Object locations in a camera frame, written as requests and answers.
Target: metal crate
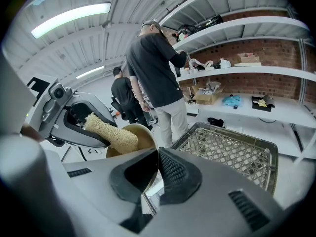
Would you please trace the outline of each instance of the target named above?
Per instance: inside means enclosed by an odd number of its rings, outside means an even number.
[[[278,167],[274,143],[197,122],[171,148],[226,164],[265,191],[274,193]]]

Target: cardboard box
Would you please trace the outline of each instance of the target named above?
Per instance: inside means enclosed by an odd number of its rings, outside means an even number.
[[[260,62],[259,56],[254,53],[239,53],[237,55],[239,63]]]
[[[212,95],[196,95],[196,93],[198,92],[199,88],[205,88],[205,86],[200,84],[200,83],[198,83],[197,85],[193,85],[192,86],[193,92],[195,94],[193,100],[196,100],[197,104],[200,104],[200,105],[213,105],[215,103],[215,101],[217,100],[217,98],[219,96],[219,93],[221,93],[223,91],[225,86],[221,85],[216,90],[216,93],[214,93]]]

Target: fluorescent light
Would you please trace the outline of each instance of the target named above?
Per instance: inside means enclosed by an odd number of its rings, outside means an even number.
[[[101,67],[99,67],[99,68],[90,70],[90,71],[88,71],[88,72],[83,73],[83,74],[80,75],[80,76],[77,76],[76,78],[79,79],[79,78],[81,78],[81,77],[84,77],[84,76],[86,76],[86,75],[88,75],[88,74],[90,74],[90,73],[93,73],[93,72],[95,72],[95,71],[97,71],[97,70],[100,70],[100,69],[103,69],[103,68],[104,68],[104,66],[101,66]]]
[[[110,7],[110,2],[104,2],[69,10],[51,19],[48,19],[47,21],[33,29],[31,33],[36,39],[38,39],[49,31],[55,29],[56,27],[66,24],[75,19],[101,13],[108,13],[110,11]]]

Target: yellow sponge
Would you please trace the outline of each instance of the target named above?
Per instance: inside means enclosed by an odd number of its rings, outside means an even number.
[[[104,123],[94,113],[85,118],[85,130],[100,135],[103,139],[111,143],[111,147],[120,154],[127,154],[137,151],[138,138],[127,130],[118,129],[112,125]]]

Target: blue plastic bag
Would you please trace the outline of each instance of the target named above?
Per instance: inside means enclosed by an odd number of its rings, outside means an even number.
[[[226,106],[242,106],[242,98],[239,95],[225,97],[222,100],[223,105]]]

